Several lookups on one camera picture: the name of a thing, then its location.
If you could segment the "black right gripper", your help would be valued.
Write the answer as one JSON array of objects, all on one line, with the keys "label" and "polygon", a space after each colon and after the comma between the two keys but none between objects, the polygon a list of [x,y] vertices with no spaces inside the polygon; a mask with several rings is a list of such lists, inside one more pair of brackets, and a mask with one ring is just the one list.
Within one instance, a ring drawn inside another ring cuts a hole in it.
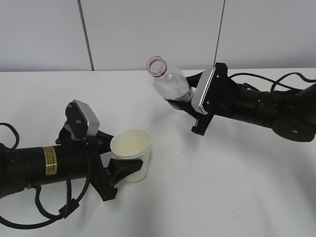
[{"label": "black right gripper", "polygon": [[[194,110],[190,101],[166,100],[175,110],[189,114],[196,119],[192,132],[204,135],[213,116],[229,116],[231,106],[240,89],[238,85],[228,77],[228,67],[225,63],[216,63],[216,72],[207,91],[204,106],[208,114],[202,115]],[[203,72],[186,77],[190,87],[196,88]]]}]

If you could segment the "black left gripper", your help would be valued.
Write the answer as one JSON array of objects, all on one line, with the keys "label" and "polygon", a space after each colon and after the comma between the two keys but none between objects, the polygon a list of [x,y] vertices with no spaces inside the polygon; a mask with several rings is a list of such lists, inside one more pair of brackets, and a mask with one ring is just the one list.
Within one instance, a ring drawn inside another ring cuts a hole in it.
[{"label": "black left gripper", "polygon": [[118,192],[115,185],[139,171],[143,165],[143,161],[140,159],[111,158],[107,170],[102,164],[101,155],[111,151],[110,144],[113,138],[113,135],[98,130],[94,137],[73,140],[70,132],[63,127],[56,140],[56,144],[65,148],[67,153],[73,157],[73,160],[68,162],[70,167],[76,170],[73,176],[78,176],[79,171],[82,171],[102,201],[113,200]]}]

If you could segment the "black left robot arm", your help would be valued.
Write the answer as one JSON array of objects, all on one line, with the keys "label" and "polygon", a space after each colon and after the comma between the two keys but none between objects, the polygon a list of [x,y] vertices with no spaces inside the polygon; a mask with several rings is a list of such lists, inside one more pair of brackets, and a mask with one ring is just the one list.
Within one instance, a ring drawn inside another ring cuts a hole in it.
[{"label": "black left robot arm", "polygon": [[19,134],[9,123],[16,138],[12,148],[0,146],[0,196],[5,196],[41,185],[85,178],[85,185],[77,201],[85,195],[89,185],[103,201],[112,200],[118,192],[115,187],[127,176],[143,166],[140,159],[110,159],[104,167],[101,155],[110,152],[112,135],[99,130],[90,132],[79,125],[64,125],[55,146],[19,149]]}]

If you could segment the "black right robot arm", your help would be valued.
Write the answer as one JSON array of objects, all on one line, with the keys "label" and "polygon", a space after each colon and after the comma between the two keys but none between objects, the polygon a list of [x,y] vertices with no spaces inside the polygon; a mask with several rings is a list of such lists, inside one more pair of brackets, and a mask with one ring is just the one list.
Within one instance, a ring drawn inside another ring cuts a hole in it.
[{"label": "black right robot arm", "polygon": [[296,75],[310,86],[277,91],[275,87],[286,78],[282,76],[271,81],[269,91],[260,91],[234,82],[227,65],[216,63],[212,69],[187,77],[195,88],[190,102],[168,102],[196,119],[192,132],[198,135],[204,135],[212,118],[220,116],[270,128],[287,140],[310,142],[316,136],[316,81]]}]

